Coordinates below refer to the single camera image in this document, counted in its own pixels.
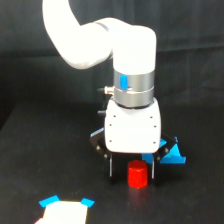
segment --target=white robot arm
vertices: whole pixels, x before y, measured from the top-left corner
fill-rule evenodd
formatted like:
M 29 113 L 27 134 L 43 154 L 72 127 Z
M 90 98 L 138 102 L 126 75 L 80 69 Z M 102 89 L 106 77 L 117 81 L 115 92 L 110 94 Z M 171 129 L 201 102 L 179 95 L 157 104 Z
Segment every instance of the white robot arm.
M 43 0 L 43 17 L 52 42 L 72 67 L 87 69 L 113 57 L 114 86 L 105 88 L 112 95 L 104 126 L 107 149 L 155 153 L 161 121 L 154 98 L 154 31 L 114 18 L 80 25 L 68 0 Z

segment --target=blue object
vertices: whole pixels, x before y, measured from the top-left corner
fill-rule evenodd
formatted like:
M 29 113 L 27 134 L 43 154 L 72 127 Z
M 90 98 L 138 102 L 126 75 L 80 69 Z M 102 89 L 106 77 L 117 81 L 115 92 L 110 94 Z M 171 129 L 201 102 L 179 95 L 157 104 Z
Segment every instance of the blue object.
M 47 199 L 44 199 L 44 200 L 42 200 L 42 201 L 39 201 L 39 204 L 40 204 L 43 208 L 45 208 L 47 205 L 52 204 L 52 203 L 54 203 L 54 202 L 56 202 L 56 201 L 60 201 L 60 199 L 58 198 L 57 195 L 55 195 L 55 196 L 53 196 L 53 197 L 50 197 L 50 198 L 47 198 Z
M 123 90 L 127 90 L 128 89 L 128 76 L 127 75 L 120 75 L 120 87 Z
M 165 144 L 166 141 L 164 139 L 161 139 L 159 147 L 162 147 Z M 146 161 L 149 164 L 152 164 L 153 156 L 152 154 L 142 154 L 142 160 Z M 175 144 L 173 148 L 170 150 L 170 152 L 166 156 L 164 156 L 160 161 L 161 164 L 185 164 L 185 162 L 186 157 L 182 157 L 180 155 L 180 151 L 177 144 Z
M 92 205 L 95 203 L 95 201 L 89 200 L 87 198 L 83 198 L 81 201 L 81 204 L 86 205 L 87 207 L 92 207 Z

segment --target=black wall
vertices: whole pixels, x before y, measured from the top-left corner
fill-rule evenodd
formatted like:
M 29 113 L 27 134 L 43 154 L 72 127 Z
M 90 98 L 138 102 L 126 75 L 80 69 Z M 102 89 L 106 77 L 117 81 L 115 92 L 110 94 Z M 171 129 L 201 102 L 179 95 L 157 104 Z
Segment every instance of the black wall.
M 81 24 L 115 17 L 157 34 L 155 96 L 161 104 L 224 104 L 222 0 L 70 0 Z M 43 24 L 42 0 L 0 0 L 0 100 L 97 102 L 112 61 L 75 70 Z

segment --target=blue block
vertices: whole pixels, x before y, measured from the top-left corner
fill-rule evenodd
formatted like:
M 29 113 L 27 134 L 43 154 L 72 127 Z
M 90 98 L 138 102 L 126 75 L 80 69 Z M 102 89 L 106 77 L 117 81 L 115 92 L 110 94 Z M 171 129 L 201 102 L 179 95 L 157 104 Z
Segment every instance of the blue block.
M 81 204 L 86 205 L 87 207 L 92 207 L 92 205 L 95 203 L 95 201 L 89 200 L 87 198 L 83 198 L 81 201 Z
M 165 144 L 166 141 L 164 139 L 161 139 L 159 147 L 162 147 Z M 142 160 L 146 161 L 149 164 L 152 164 L 153 156 L 152 154 L 142 154 Z M 180 155 L 180 151 L 177 144 L 175 144 L 170 150 L 170 152 L 166 156 L 164 156 L 160 161 L 161 164 L 184 164 L 185 162 L 186 157 L 182 157 Z
M 47 205 L 52 204 L 52 203 L 54 203 L 54 202 L 56 202 L 56 201 L 60 201 L 60 199 L 58 198 L 57 195 L 55 195 L 55 196 L 53 196 L 53 197 L 50 197 L 50 198 L 47 198 L 47 199 L 44 199 L 44 200 L 42 200 L 42 201 L 39 201 L 39 204 L 40 204 L 43 208 L 45 208 Z

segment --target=red cylinder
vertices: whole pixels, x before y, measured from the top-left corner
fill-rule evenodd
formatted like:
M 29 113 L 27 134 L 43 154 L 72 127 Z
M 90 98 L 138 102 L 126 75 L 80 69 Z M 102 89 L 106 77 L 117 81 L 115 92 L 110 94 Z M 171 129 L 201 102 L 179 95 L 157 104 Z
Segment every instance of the red cylinder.
M 128 185 L 138 189 L 148 185 L 148 167 L 146 162 L 134 160 L 128 163 Z

